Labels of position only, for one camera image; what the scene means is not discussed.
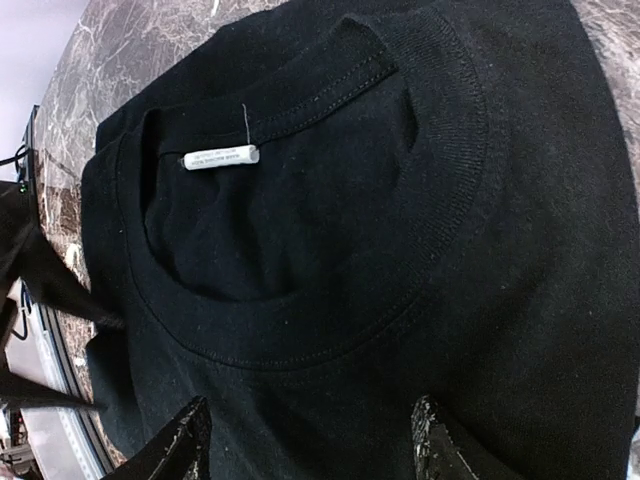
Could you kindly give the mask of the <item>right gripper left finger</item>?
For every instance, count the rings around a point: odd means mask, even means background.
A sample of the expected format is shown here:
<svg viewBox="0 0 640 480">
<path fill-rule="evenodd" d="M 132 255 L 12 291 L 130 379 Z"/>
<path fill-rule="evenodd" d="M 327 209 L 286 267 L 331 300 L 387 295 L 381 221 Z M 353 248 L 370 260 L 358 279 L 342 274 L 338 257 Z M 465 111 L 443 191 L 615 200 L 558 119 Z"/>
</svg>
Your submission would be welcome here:
<svg viewBox="0 0 640 480">
<path fill-rule="evenodd" d="M 211 431 L 207 400 L 196 396 L 143 449 L 104 480 L 185 479 L 193 465 L 197 479 L 209 479 Z"/>
</svg>

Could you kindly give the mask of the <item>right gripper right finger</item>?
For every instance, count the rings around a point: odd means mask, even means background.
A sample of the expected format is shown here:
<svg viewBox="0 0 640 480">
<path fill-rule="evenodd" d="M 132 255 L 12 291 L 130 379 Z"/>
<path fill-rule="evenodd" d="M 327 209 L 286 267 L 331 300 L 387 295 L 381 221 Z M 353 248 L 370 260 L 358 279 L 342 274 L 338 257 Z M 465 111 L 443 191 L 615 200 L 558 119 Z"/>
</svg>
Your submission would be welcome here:
<svg viewBox="0 0 640 480">
<path fill-rule="evenodd" d="M 417 479 L 499 479 L 500 464 L 432 396 L 414 405 L 412 438 Z"/>
</svg>

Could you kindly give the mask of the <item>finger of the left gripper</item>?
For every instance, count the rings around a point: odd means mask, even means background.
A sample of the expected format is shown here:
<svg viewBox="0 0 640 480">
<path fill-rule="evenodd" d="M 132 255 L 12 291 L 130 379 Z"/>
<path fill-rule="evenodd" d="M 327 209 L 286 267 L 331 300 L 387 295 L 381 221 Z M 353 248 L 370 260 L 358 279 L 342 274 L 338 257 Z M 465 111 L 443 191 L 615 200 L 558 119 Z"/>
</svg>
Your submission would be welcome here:
<svg viewBox="0 0 640 480">
<path fill-rule="evenodd" d="M 8 369 L 1 370 L 1 405 L 13 409 L 68 408 L 104 411 L 103 402 L 94 402 L 77 381 L 63 379 L 65 391 L 24 378 Z"/>
<path fill-rule="evenodd" d="M 1 201 L 1 289 L 20 279 L 41 304 L 112 330 L 124 322 L 78 281 L 30 216 L 27 199 Z"/>
</svg>

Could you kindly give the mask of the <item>black t-shirt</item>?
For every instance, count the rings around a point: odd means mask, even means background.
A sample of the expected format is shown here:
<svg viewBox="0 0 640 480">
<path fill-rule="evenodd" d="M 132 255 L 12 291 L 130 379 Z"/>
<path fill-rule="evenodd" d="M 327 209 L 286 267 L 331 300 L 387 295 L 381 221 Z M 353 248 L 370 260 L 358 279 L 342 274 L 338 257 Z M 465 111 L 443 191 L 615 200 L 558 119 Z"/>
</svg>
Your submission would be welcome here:
<svg viewBox="0 0 640 480">
<path fill-rule="evenodd" d="M 87 354 L 133 456 L 192 398 L 215 479 L 411 479 L 432 398 L 479 479 L 622 479 L 639 222 L 568 1 L 289 1 L 105 119 Z"/>
</svg>

